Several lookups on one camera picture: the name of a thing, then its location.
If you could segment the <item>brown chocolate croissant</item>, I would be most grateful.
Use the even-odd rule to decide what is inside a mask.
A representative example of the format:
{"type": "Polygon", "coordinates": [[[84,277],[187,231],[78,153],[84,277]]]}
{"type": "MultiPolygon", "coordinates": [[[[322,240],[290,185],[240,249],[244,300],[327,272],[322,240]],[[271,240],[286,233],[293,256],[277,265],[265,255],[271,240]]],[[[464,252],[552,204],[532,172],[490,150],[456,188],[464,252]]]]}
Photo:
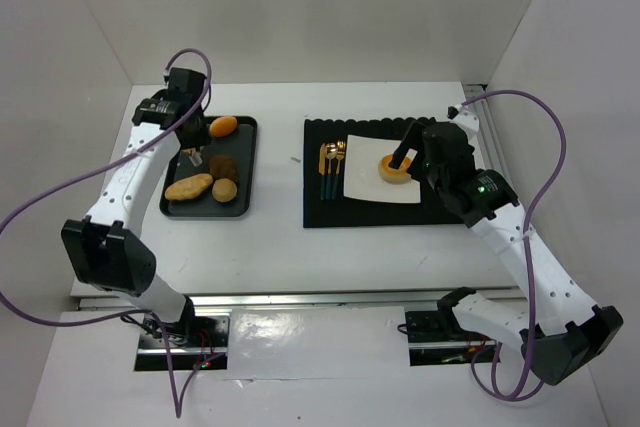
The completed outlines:
{"type": "Polygon", "coordinates": [[[228,179],[236,184],[239,183],[237,166],[230,155],[212,155],[208,160],[208,168],[214,180],[228,179]]]}

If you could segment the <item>white square plate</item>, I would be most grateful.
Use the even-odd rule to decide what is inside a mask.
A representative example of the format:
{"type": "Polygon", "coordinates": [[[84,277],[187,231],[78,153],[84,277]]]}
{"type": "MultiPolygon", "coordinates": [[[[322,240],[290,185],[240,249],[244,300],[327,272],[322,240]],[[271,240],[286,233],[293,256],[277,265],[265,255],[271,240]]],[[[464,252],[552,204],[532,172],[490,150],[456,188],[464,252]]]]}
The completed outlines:
{"type": "Polygon", "coordinates": [[[418,181],[409,179],[402,184],[393,184],[379,174],[379,162],[392,154],[399,144],[399,140],[348,135],[343,171],[344,196],[368,202],[419,204],[421,187],[418,181]]]}

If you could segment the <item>metal tongs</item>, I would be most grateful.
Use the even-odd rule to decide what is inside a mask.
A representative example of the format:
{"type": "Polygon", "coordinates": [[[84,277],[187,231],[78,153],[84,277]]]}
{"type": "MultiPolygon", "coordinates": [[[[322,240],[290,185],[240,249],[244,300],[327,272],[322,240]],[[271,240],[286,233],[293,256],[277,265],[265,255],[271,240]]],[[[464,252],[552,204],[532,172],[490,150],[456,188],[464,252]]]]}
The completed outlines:
{"type": "Polygon", "coordinates": [[[189,148],[183,150],[183,153],[188,157],[194,167],[199,167],[203,163],[201,152],[201,148],[189,148]]]}

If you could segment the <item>oval light bread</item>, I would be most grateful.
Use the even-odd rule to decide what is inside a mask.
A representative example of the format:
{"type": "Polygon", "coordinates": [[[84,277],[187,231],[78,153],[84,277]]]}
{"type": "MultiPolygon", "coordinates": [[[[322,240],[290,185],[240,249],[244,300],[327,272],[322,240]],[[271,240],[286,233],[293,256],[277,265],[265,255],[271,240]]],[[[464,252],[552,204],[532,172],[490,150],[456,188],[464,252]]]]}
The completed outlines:
{"type": "Polygon", "coordinates": [[[199,197],[213,184],[210,174],[193,175],[174,182],[164,191],[164,198],[168,201],[187,201],[199,197]]]}

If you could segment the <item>glazed bagel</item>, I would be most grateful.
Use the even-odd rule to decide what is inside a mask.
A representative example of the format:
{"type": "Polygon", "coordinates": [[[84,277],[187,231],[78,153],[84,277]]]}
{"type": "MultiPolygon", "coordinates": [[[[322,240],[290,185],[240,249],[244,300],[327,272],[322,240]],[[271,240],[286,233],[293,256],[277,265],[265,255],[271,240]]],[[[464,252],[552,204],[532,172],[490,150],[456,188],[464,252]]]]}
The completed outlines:
{"type": "Polygon", "coordinates": [[[390,166],[392,160],[392,154],[386,155],[380,160],[378,163],[379,176],[385,182],[394,185],[406,184],[411,181],[411,175],[408,173],[408,168],[410,167],[412,160],[409,157],[404,157],[398,168],[392,168],[390,166]]]}

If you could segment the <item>black placemat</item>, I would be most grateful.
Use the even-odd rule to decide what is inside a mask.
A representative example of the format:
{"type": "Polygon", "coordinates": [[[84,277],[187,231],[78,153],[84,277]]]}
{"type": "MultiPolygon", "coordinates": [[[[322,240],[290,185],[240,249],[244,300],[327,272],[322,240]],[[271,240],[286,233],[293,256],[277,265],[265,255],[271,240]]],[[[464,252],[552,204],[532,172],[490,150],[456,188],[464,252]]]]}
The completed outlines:
{"type": "Polygon", "coordinates": [[[345,140],[349,135],[390,140],[396,146],[414,121],[408,118],[380,120],[306,120],[303,150],[303,226],[305,228],[455,225],[461,220],[446,210],[427,184],[420,186],[416,203],[358,200],[340,192],[331,200],[322,197],[320,147],[345,140]]]}

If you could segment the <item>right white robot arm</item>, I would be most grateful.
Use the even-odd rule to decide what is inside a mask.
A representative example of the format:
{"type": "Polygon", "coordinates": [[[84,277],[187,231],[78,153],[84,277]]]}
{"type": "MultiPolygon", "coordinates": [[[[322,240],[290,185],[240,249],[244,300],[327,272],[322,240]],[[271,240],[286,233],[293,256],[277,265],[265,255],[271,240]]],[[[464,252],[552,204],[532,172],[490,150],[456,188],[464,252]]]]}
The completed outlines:
{"type": "Polygon", "coordinates": [[[451,119],[409,124],[390,165],[415,156],[407,172],[427,184],[445,208],[497,255],[530,306],[525,311],[461,287],[441,298],[438,311],[451,332],[475,332],[518,350],[532,373],[555,386],[598,357],[623,325],[613,306],[600,306],[564,270],[531,227],[517,194],[495,170],[476,167],[470,138],[477,117],[464,108],[451,119]]]}

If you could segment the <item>black tray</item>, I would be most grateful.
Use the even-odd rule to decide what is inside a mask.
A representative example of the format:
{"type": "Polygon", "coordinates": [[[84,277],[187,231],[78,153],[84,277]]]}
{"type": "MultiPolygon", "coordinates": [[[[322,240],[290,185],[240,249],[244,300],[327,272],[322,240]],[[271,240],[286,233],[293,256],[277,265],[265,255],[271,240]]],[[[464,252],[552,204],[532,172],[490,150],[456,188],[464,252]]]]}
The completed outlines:
{"type": "Polygon", "coordinates": [[[216,155],[227,155],[235,163],[239,182],[237,195],[229,202],[214,199],[207,189],[193,200],[169,201],[160,194],[159,210],[168,218],[176,219],[218,219],[236,218],[244,215],[250,205],[253,182],[254,160],[256,157],[257,121],[250,116],[237,116],[238,125],[229,135],[212,138],[201,152],[202,164],[194,166],[186,153],[179,151],[169,162],[162,191],[176,181],[196,174],[208,173],[209,159],[216,155]]]}

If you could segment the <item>small round bread roll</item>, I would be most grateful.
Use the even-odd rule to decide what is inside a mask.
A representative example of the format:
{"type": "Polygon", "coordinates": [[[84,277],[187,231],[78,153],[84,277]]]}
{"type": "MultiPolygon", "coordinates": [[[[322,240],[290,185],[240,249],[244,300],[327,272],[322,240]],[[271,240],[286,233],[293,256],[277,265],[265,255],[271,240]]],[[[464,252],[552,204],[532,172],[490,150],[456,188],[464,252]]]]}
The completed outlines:
{"type": "Polygon", "coordinates": [[[219,203],[231,202],[237,197],[237,193],[236,183],[228,178],[218,179],[212,185],[212,197],[219,203]]]}

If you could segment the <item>orange round bun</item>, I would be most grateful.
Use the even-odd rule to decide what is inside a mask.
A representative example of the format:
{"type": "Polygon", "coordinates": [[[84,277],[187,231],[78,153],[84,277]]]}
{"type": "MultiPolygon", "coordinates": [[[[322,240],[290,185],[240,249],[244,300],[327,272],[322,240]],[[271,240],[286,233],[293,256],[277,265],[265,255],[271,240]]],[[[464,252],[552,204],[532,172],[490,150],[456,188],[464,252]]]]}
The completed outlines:
{"type": "Polygon", "coordinates": [[[232,134],[238,126],[238,120],[234,116],[216,117],[209,126],[209,134],[213,138],[222,138],[232,134]]]}

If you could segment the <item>aluminium rail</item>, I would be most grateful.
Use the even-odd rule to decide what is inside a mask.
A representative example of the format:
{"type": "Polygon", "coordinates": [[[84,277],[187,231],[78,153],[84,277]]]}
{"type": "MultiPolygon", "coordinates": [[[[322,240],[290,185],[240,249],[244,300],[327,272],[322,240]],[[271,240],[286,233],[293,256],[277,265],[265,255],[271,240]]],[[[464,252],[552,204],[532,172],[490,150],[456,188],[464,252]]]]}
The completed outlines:
{"type": "MultiPolygon", "coordinates": [[[[360,292],[320,292],[320,293],[271,293],[271,294],[234,294],[234,295],[195,295],[190,294],[194,305],[199,308],[284,308],[284,307],[320,307],[345,305],[382,305],[382,304],[426,304],[435,303],[451,290],[382,290],[360,292]]],[[[502,301],[524,298],[517,288],[480,288],[484,297],[502,301]]],[[[79,310],[116,310],[128,308],[122,299],[113,296],[78,297],[79,310]]]]}

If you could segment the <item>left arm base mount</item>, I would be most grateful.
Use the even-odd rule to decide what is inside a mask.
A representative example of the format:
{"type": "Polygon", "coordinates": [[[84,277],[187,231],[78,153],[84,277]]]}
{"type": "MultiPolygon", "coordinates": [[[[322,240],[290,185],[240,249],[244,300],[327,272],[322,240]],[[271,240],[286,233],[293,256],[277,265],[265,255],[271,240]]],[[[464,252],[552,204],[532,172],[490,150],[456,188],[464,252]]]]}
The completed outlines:
{"type": "MultiPolygon", "coordinates": [[[[121,316],[120,320],[136,326],[140,333],[134,370],[166,371],[168,364],[165,342],[156,322],[148,315],[142,320],[136,320],[133,316],[121,316]]],[[[225,370],[230,324],[229,314],[198,316],[187,336],[168,332],[174,369],[188,371],[198,366],[201,370],[225,370]]]]}

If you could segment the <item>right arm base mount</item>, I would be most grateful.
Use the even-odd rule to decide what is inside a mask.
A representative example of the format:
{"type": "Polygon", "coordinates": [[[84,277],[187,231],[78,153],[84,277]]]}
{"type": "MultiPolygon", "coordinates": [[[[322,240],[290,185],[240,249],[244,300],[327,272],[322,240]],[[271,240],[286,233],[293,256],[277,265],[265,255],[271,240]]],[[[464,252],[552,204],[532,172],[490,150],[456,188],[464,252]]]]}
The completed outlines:
{"type": "Polygon", "coordinates": [[[437,311],[406,311],[405,321],[396,327],[408,342],[412,367],[491,363],[495,342],[468,331],[451,330],[437,311]]]}

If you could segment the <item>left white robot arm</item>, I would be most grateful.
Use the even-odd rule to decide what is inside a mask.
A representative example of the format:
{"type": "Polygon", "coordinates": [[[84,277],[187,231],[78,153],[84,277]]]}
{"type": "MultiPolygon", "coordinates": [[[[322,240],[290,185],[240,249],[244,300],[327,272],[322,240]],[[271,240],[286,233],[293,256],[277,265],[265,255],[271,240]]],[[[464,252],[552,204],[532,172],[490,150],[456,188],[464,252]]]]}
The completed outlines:
{"type": "Polygon", "coordinates": [[[170,69],[165,80],[165,89],[134,111],[123,165],[83,219],[65,222],[61,238],[79,282],[155,313],[155,332],[184,345],[192,335],[193,303],[160,277],[156,257],[140,236],[171,159],[209,140],[201,101],[210,84],[204,74],[184,68],[170,69]]]}

